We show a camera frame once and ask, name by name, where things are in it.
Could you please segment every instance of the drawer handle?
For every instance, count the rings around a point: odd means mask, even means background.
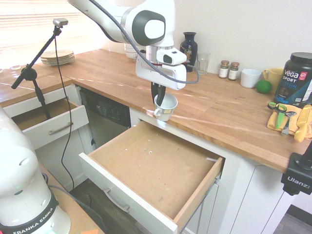
[[[108,197],[108,199],[110,199],[110,201],[112,203],[114,203],[119,209],[121,209],[122,211],[126,212],[126,213],[129,213],[129,208],[130,206],[129,205],[126,205],[125,207],[122,207],[120,206],[117,202],[115,202],[113,200],[113,198],[108,194],[109,192],[111,191],[111,189],[103,189],[103,192],[105,193],[105,195]]]
[[[63,131],[63,130],[65,130],[66,128],[69,128],[71,125],[73,125],[74,123],[72,123],[72,124],[70,124],[70,123],[68,123],[66,126],[64,126],[64,127],[61,127],[61,128],[59,128],[59,129],[57,129],[57,130],[55,130],[55,131],[50,131],[49,132],[49,135],[51,136],[51,135],[53,135],[53,134],[55,134],[55,133],[59,133],[60,131]]]

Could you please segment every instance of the camera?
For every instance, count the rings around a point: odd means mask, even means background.
[[[68,20],[65,19],[65,18],[54,19],[54,20],[53,20],[53,24],[54,24],[56,27],[62,28],[64,25],[68,25]]]

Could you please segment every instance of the black container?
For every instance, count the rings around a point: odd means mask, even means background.
[[[197,43],[194,41],[196,33],[186,32],[183,33],[185,40],[180,45],[180,51],[187,56],[187,60],[184,64],[187,72],[192,72],[193,68],[188,67],[187,64],[194,66],[197,56]]]
[[[274,101],[303,107],[312,91],[312,53],[292,53],[285,64]]]

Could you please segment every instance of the dark wood floor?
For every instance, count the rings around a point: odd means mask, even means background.
[[[140,224],[129,214],[117,208],[105,196],[104,192],[90,180],[78,185],[70,193],[84,204],[90,205],[102,217],[105,234],[144,234],[138,228]],[[102,227],[101,221],[95,214],[85,208],[83,209],[99,227]]]
[[[77,186],[71,191],[71,194],[84,204],[90,205],[102,217],[105,234],[147,234],[147,231],[135,219],[117,208],[103,191],[90,180],[86,180]],[[102,227],[101,221],[96,215],[85,208],[83,209],[99,227]],[[285,214],[274,234],[312,234],[312,227],[289,214]]]
[[[312,234],[312,227],[289,214],[285,214],[274,234]]]

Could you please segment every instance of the window blind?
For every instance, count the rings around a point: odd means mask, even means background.
[[[53,35],[56,18],[68,19],[57,37],[58,50],[78,54],[101,47],[100,28],[66,0],[0,0],[0,56],[15,49],[20,64],[30,63]],[[46,51],[54,49],[52,42]]]

